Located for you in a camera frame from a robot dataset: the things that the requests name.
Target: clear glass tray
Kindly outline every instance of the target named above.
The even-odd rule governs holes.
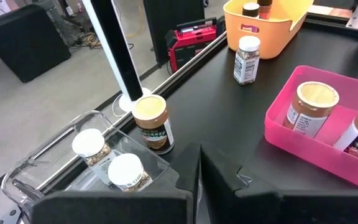
[[[119,190],[105,185],[77,156],[71,143],[82,130],[100,130],[106,143],[119,153],[136,154],[156,180],[169,166],[165,160],[116,129],[99,111],[80,115],[58,134],[19,161],[4,177],[2,191],[29,214],[34,203],[57,190]]]

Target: gray floor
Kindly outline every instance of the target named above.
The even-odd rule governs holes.
[[[153,67],[154,53],[145,17],[138,1],[116,0],[125,33],[136,33],[131,50],[138,74]],[[223,15],[225,0],[210,0],[206,17]],[[153,90],[169,77],[166,67],[146,78],[143,86]],[[16,161],[45,142],[74,117],[93,110],[113,96],[119,87],[103,50],[83,48],[72,58],[29,83],[21,83],[0,59],[0,176]],[[103,111],[112,121],[111,107]],[[0,191],[0,217],[11,207]]]

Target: yellow wire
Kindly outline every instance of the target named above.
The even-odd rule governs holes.
[[[92,45],[92,47],[99,47],[101,45],[100,41],[96,38],[96,35],[94,33],[90,33],[87,36],[88,38],[86,38],[86,41],[88,42],[88,44]]]
[[[139,8],[139,17],[140,17],[139,28],[134,34],[126,34],[125,35],[126,37],[135,37],[135,36],[139,35],[141,32],[143,32],[143,30],[144,30],[144,16],[143,16],[143,12],[142,12],[142,0],[139,0],[138,8]]]

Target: black panel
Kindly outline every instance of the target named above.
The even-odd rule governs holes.
[[[358,224],[358,190],[284,192],[277,223]]]
[[[33,80],[70,56],[41,7],[29,5],[0,16],[0,58],[22,82]]]
[[[168,60],[165,35],[182,23],[204,19],[202,0],[143,0],[152,37],[155,59],[161,66]]]
[[[198,177],[200,171],[200,151],[201,144],[189,144],[183,153],[181,153],[171,164],[171,168],[179,173],[179,179],[176,183],[178,189],[187,190],[193,193],[194,201],[193,213],[197,211],[197,195],[198,195]]]
[[[114,59],[116,60],[122,80],[127,87],[129,97],[132,101],[135,101],[143,96],[143,92],[136,75],[135,66],[131,60],[124,34],[120,32],[121,27],[112,2],[91,0],[91,3]]]
[[[184,224],[190,198],[175,192],[57,192],[35,205],[33,224]]]
[[[203,144],[201,170],[211,223],[274,223],[281,199],[277,189],[211,144]]]

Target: metal frame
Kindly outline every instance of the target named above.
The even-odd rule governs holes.
[[[309,12],[306,15],[302,27],[358,37],[358,30],[346,27],[348,22],[349,19],[343,17],[326,16]]]

